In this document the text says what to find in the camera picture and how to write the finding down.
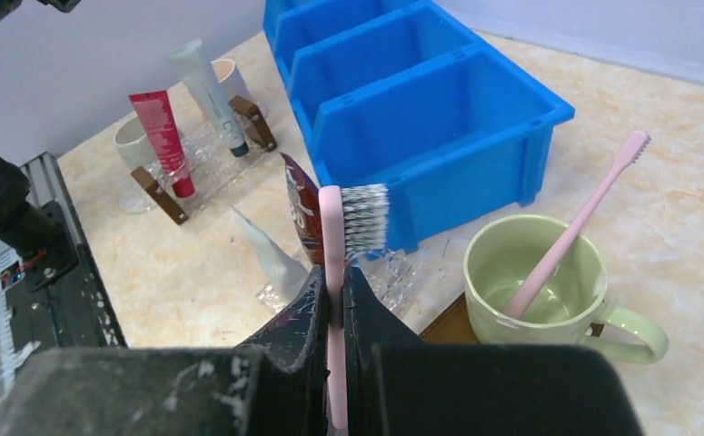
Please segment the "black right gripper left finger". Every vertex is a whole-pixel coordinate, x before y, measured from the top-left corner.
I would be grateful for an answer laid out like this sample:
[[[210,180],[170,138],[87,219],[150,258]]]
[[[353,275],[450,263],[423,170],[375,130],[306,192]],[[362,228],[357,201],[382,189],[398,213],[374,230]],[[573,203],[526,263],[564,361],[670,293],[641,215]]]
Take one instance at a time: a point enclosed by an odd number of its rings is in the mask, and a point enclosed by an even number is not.
[[[314,267],[232,348],[39,353],[0,407],[0,435],[323,435],[327,306]]]

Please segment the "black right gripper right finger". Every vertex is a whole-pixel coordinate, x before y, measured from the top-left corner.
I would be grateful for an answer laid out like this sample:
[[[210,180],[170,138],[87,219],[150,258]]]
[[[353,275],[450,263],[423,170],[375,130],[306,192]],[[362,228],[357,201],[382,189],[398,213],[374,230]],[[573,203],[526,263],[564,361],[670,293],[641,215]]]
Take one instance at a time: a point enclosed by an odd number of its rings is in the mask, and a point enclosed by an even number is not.
[[[427,342],[363,272],[343,288],[352,435],[639,435],[618,374],[569,345]]]

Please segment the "clear textured acrylic tray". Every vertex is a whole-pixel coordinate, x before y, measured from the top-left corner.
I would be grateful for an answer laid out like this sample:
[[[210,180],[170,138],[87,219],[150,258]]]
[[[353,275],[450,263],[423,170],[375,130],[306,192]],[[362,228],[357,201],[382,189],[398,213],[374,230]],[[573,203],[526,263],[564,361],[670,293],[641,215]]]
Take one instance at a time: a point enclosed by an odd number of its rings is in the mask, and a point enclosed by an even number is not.
[[[304,269],[302,277],[305,279],[309,267],[306,255],[297,252],[293,255],[293,261]],[[404,317],[412,307],[416,293],[413,263],[403,253],[386,250],[359,257],[355,259],[354,266],[362,269],[379,301],[398,317]],[[281,292],[268,282],[255,294],[255,298],[271,312],[277,313],[294,299],[295,294],[285,297]]]

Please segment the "white tube orange cap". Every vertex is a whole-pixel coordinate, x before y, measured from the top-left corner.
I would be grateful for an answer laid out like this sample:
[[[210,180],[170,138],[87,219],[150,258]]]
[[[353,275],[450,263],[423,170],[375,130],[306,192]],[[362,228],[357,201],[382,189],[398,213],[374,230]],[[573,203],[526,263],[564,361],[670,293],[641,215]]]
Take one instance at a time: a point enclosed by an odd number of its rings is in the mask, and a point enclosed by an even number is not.
[[[274,309],[286,306],[299,294],[308,270],[238,209],[233,206],[231,209],[271,284],[265,301],[272,302]]]

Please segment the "light pink toothbrush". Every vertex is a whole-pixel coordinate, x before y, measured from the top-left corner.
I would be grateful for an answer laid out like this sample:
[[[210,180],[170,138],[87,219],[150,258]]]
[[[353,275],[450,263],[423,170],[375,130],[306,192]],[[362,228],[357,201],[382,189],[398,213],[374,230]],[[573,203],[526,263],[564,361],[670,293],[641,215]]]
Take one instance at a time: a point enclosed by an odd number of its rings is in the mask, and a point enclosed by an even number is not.
[[[349,257],[380,250],[387,240],[389,190],[382,183],[319,190],[325,287],[329,298],[327,394],[332,428],[348,429],[348,400],[343,329],[345,263]]]

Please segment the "green ceramic mug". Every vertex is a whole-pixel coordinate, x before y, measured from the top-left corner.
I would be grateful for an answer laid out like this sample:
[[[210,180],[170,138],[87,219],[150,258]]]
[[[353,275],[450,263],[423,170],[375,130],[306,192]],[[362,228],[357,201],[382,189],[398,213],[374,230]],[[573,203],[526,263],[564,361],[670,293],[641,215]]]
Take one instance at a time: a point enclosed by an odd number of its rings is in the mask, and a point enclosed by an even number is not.
[[[669,349],[658,323],[607,302],[600,252],[562,221],[518,214],[488,223],[469,242],[462,270],[481,343],[585,346],[638,364]]]

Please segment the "clear holder with wooden ends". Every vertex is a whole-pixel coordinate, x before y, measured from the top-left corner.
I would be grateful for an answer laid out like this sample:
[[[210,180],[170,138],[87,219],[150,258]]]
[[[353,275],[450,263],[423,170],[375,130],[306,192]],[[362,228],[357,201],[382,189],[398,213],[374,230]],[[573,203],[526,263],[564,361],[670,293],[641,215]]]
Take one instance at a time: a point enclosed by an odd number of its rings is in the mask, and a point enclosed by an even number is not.
[[[260,107],[242,97],[234,97],[233,107],[249,145],[246,156],[231,155],[209,122],[200,124],[189,134],[180,132],[195,193],[187,198],[177,197],[170,177],[158,160],[147,167],[128,169],[129,175],[119,188],[117,200],[121,212],[139,214],[158,209],[173,223],[182,225],[220,192],[238,184],[242,173],[266,155],[275,153],[276,142]]]

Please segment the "cream speckled ceramic mug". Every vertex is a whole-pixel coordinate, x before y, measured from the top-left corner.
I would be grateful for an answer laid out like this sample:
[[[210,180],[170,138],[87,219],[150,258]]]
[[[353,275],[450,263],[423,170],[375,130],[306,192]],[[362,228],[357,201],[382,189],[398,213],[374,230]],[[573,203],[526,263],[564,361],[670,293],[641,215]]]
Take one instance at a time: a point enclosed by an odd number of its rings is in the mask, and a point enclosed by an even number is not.
[[[139,166],[150,166],[158,161],[154,148],[137,116],[133,116],[121,125],[114,135],[114,144],[116,151],[130,171]]]

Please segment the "white ceramic mug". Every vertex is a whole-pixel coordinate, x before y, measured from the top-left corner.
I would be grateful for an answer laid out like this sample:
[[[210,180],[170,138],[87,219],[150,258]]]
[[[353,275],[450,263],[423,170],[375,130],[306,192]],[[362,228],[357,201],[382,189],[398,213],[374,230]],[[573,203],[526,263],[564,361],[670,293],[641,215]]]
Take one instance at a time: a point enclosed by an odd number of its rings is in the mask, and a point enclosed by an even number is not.
[[[242,97],[249,102],[256,102],[233,59],[219,58],[212,61],[211,66],[218,84],[222,87],[225,96],[229,100],[234,97]]]

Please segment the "white tube black cap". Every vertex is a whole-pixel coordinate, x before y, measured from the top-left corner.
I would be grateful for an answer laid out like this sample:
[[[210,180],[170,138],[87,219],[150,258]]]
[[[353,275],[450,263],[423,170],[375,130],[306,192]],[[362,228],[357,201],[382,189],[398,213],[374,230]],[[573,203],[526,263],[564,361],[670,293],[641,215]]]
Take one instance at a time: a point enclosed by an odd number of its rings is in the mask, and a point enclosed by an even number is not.
[[[237,158],[246,156],[249,145],[229,100],[216,80],[210,59],[203,49],[203,41],[196,38],[174,48],[164,57],[230,153]]]

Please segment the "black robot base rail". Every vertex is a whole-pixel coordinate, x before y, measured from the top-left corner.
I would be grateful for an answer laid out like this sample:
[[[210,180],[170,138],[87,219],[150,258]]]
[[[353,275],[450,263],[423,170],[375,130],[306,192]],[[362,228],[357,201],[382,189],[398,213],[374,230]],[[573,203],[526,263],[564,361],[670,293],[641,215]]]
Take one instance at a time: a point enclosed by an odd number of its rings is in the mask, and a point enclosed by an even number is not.
[[[0,241],[0,394],[34,353],[126,346],[51,154],[22,165],[0,157]]]

